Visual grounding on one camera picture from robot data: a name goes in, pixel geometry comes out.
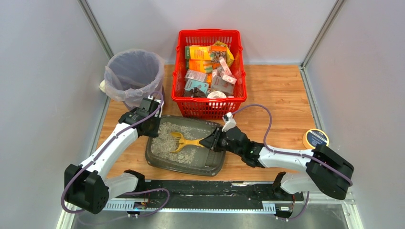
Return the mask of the grey litter box tray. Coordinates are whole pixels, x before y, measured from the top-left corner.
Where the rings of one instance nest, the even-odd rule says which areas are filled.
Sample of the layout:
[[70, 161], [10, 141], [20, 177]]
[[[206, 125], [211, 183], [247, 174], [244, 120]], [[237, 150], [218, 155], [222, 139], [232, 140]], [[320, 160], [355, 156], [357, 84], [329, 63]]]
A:
[[186, 140], [201, 140], [222, 125], [207, 120], [163, 115], [158, 137], [147, 141], [145, 158], [150, 166], [166, 170], [214, 177], [223, 167], [225, 152], [214, 152], [203, 146], [185, 145], [178, 152], [177, 138], [172, 132], [179, 132]]

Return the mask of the yellow litter scoop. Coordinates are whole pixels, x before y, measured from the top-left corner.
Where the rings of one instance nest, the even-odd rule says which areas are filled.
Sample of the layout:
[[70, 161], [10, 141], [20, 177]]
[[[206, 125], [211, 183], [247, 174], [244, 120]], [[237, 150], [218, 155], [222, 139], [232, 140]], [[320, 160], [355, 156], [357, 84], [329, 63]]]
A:
[[189, 140], [189, 139], [186, 139], [183, 136], [183, 134], [180, 133], [180, 132], [171, 132], [170, 135], [177, 141], [176, 142], [177, 147], [176, 147], [176, 149], [174, 151], [171, 151], [171, 153], [178, 153], [185, 146], [204, 147], [203, 145], [200, 144], [201, 139]]

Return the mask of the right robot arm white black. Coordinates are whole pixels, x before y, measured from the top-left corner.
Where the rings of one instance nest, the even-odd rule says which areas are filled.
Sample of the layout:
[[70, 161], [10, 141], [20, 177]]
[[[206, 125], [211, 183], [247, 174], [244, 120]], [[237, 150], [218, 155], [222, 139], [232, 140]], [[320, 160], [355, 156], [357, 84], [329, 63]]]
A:
[[344, 200], [352, 186], [353, 165], [326, 145], [305, 150], [277, 148], [251, 141], [238, 127], [216, 128], [199, 144], [215, 152], [234, 153], [250, 167], [294, 170], [279, 173], [274, 181], [276, 188], [289, 194], [320, 191]]

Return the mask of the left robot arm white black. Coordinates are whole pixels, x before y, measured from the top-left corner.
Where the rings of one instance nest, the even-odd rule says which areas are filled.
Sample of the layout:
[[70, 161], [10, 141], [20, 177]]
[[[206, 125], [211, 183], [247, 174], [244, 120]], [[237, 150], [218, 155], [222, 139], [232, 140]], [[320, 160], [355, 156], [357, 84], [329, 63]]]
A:
[[124, 113], [110, 136], [79, 165], [70, 164], [64, 172], [61, 205], [66, 212], [98, 214], [107, 202], [136, 191], [144, 175], [133, 170], [107, 178], [121, 154], [139, 137], [157, 137], [163, 100], [148, 96], [140, 106]]

